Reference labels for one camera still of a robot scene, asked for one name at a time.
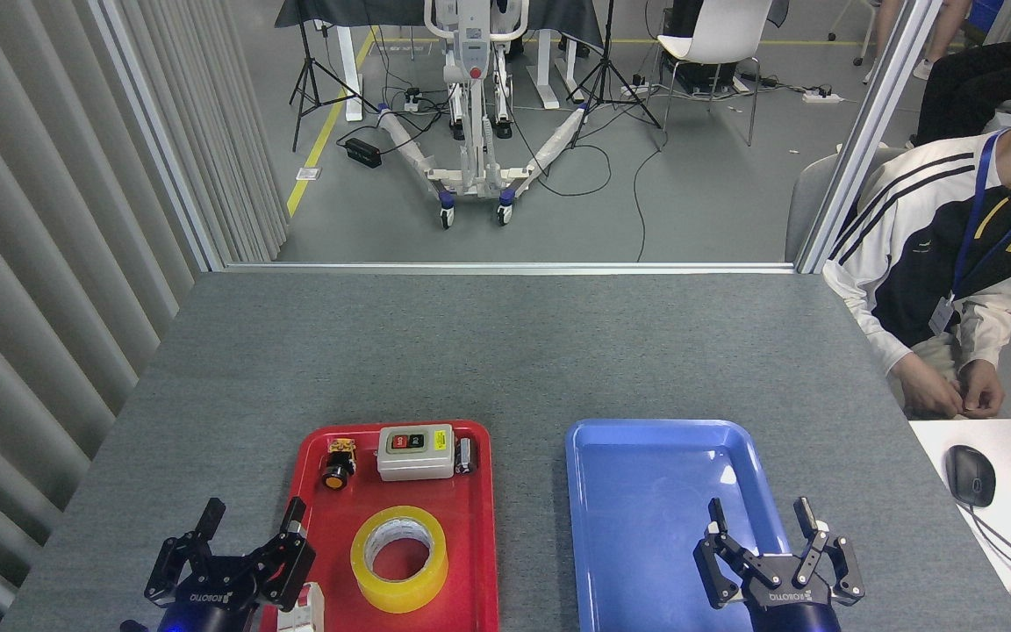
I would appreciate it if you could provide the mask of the person's left hand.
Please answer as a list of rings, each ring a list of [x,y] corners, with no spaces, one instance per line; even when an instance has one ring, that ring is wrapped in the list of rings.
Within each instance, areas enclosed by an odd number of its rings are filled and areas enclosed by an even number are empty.
[[[972,360],[960,369],[958,391],[962,399],[960,413],[970,419],[993,419],[1006,398],[998,369],[984,359]]]

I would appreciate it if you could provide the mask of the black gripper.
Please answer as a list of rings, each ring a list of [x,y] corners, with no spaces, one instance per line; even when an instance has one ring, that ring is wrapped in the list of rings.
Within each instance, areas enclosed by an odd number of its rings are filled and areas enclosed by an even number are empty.
[[[160,631],[249,631],[257,603],[282,612],[296,607],[316,557],[306,541],[305,501],[289,501],[277,535],[247,556],[251,579],[229,585],[208,583],[213,577],[210,542],[225,511],[224,501],[209,499],[195,528],[161,546],[144,589],[146,599],[165,607]],[[181,583],[184,569],[191,571],[192,584]]]
[[[793,509],[807,545],[791,581],[804,589],[782,585],[766,557],[730,536],[721,500],[707,503],[710,521],[693,553],[707,601],[714,609],[743,601],[754,631],[842,631],[832,601],[851,607],[865,596],[853,543],[818,520],[807,496],[795,500]],[[823,555],[832,563],[835,583],[815,591],[809,585],[819,578],[814,571]],[[747,585],[753,579],[761,585]]]

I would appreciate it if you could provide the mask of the person's right hand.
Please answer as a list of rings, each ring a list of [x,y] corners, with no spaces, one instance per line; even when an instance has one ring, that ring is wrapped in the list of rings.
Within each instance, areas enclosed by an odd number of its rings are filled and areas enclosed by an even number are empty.
[[[930,367],[914,352],[907,352],[893,365],[888,375],[894,377],[902,395],[903,411],[915,419],[954,419],[964,410],[962,396],[955,385]]]

